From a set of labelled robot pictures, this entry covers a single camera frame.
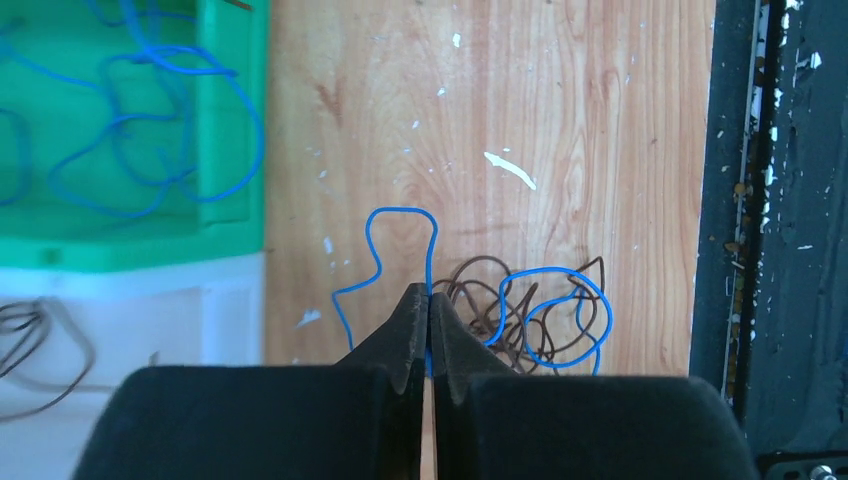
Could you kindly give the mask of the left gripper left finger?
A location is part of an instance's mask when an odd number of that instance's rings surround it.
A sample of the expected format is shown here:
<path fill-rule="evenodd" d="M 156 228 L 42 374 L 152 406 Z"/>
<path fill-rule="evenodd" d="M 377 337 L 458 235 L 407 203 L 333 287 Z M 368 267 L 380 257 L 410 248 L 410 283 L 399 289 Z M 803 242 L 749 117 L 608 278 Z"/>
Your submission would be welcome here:
<path fill-rule="evenodd" d="M 332 365 L 161 366 L 129 375 L 77 479 L 416 479 L 429 299 Z"/>

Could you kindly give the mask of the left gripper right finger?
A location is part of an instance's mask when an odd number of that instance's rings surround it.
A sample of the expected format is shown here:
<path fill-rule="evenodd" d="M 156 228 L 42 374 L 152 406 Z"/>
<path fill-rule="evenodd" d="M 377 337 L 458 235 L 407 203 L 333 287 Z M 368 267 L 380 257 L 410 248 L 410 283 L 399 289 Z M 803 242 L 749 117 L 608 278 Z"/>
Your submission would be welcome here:
<path fill-rule="evenodd" d="M 697 377 L 512 371 L 430 302 L 441 479 L 755 479 L 728 405 Z"/>

